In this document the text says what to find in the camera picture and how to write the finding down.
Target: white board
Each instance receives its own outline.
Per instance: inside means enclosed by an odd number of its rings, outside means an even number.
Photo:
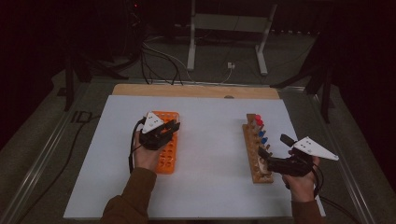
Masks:
[[[159,175],[148,215],[162,218],[291,217],[290,191],[281,176],[253,184],[242,125],[246,114],[262,116],[270,151],[287,158],[282,133],[296,139],[282,100],[109,96],[65,218],[100,218],[128,178],[132,131],[149,111],[179,113],[176,169]],[[323,207],[318,201],[321,214]]]

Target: person's right hand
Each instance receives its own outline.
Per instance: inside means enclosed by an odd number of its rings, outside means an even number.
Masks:
[[[319,166],[319,157],[312,157],[313,163]],[[305,176],[282,175],[283,182],[289,185],[291,200],[297,203],[307,203],[315,200],[315,176],[312,172]]]

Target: hand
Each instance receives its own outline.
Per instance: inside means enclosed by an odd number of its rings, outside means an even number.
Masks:
[[[134,138],[134,148],[138,147],[138,149],[134,151],[134,167],[146,168],[155,172],[160,154],[166,145],[158,150],[148,150],[139,144],[139,134],[140,132],[136,132]]]
[[[312,157],[313,163],[319,166],[319,157]],[[282,175],[283,182],[290,186],[291,200],[297,203],[307,203],[315,200],[315,176],[312,172],[305,176]]]

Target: metal stand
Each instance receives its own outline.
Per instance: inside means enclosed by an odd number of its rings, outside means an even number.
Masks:
[[[191,0],[191,35],[187,69],[189,71],[194,70],[196,48],[195,29],[243,31],[262,33],[262,42],[260,45],[256,46],[255,50],[260,67],[260,74],[262,76],[267,75],[268,70],[262,52],[271,29],[275,12],[276,5],[272,5],[270,14],[267,18],[201,14],[195,13],[195,0]]]

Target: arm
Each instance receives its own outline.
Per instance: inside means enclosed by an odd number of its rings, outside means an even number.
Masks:
[[[128,183],[121,195],[108,201],[101,223],[148,222],[149,198],[157,178],[155,168],[161,151],[161,148],[153,151],[140,147],[134,152],[134,170]]]
[[[315,165],[319,165],[319,158],[313,157],[313,162]],[[314,198],[315,177],[312,172],[306,176],[282,175],[282,178],[290,186],[291,212],[294,223],[324,223],[317,201]]]

